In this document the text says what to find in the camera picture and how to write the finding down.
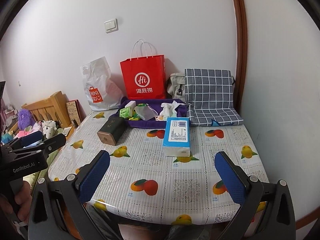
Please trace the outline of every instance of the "purple fabric basket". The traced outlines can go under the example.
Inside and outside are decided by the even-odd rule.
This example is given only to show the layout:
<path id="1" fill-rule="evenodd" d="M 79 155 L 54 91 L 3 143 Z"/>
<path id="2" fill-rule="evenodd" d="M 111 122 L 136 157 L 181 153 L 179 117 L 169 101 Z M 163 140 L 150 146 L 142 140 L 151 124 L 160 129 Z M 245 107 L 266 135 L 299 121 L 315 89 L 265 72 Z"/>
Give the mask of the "purple fabric basket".
<path id="1" fill-rule="evenodd" d="M 124 108 L 127 103 L 129 103 L 132 100 L 129 100 L 128 98 L 124 97 L 121 100 L 121 105 L 119 106 L 119 110 L 113 114 L 112 116 L 119 116 L 120 109 Z M 162 103 L 172 103 L 173 101 L 176 101 L 177 103 L 183 103 L 179 99 L 141 99 L 141 100 L 134 100 L 137 104 L 148 104 L 150 107 L 152 107 L 154 110 L 157 111 L 158 114 L 162 111 L 161 104 Z M 187 106 L 180 105 L 176 108 L 177 110 L 177 117 L 186 117 L 187 116 Z M 164 129 L 166 125 L 166 121 L 156 121 L 155 118 L 152 118 L 150 120 L 144 121 L 129 121 L 126 120 L 128 126 L 134 127 L 134 128 L 142 128 L 142 129 Z"/>

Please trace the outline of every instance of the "checkered fabric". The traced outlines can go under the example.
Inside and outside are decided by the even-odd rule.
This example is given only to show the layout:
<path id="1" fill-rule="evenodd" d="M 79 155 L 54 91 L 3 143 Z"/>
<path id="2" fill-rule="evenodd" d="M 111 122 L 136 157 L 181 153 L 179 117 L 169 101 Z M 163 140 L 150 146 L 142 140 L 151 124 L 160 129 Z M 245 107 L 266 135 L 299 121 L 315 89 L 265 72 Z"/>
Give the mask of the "checkered fabric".
<path id="1" fill-rule="evenodd" d="M 185 69 L 187 117 L 195 126 L 241 125 L 229 70 Z"/>

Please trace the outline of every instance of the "silver screw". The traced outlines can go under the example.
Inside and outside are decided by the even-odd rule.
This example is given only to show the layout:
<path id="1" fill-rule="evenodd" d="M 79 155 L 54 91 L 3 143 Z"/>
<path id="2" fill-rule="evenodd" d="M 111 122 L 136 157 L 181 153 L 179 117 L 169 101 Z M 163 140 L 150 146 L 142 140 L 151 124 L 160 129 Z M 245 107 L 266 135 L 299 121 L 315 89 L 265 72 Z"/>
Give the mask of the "silver screw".
<path id="1" fill-rule="evenodd" d="M 250 176 L 250 180 L 252 182 L 258 182 L 258 178 L 256 176 Z"/>
<path id="2" fill-rule="evenodd" d="M 67 176 L 67 180 L 74 180 L 75 179 L 75 175 L 74 174 L 69 174 L 68 176 Z"/>
<path id="3" fill-rule="evenodd" d="M 287 186 L 287 183 L 286 183 L 283 179 L 281 179 L 279 183 L 280 183 L 280 185 L 282 185 L 282 186 Z"/>
<path id="4" fill-rule="evenodd" d="M 39 183 L 39 184 L 44 183 L 44 178 L 40 178 L 40 179 L 38 179 L 38 183 Z"/>

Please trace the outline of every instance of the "white patterned cloth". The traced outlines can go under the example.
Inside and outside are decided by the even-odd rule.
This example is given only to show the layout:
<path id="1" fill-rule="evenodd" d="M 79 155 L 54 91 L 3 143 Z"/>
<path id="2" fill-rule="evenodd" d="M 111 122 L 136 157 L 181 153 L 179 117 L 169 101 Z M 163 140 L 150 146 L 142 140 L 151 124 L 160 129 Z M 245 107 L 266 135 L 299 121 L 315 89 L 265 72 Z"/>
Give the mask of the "white patterned cloth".
<path id="1" fill-rule="evenodd" d="M 61 180 L 77 173 L 100 150 L 123 155 L 110 157 L 110 167 L 89 202 L 92 205 L 98 203 L 116 215 L 159 224 L 200 225 L 231 220 L 239 205 L 223 187 L 213 190 L 221 180 L 214 166 L 219 151 L 225 151 L 246 174 L 268 182 L 259 155 L 241 158 L 244 145 L 257 153 L 244 125 L 190 127 L 192 157 L 178 160 L 164 155 L 163 131 L 127 128 L 116 146 L 102 143 L 97 132 L 115 112 L 105 111 L 104 117 L 98 115 L 100 118 L 95 117 L 99 112 L 92 112 L 48 171 L 51 180 Z"/>

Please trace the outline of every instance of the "wooden headboard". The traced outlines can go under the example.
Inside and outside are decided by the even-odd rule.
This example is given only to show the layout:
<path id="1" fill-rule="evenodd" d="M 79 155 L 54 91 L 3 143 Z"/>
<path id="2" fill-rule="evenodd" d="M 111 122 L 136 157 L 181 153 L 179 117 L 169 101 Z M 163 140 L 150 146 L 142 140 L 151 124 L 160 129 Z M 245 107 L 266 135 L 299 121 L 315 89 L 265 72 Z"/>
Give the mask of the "wooden headboard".
<path id="1" fill-rule="evenodd" d="M 28 109 L 36 121 L 58 121 L 62 128 L 70 127 L 71 121 L 66 107 L 66 99 L 61 91 L 49 98 L 24 104 L 21 108 Z"/>

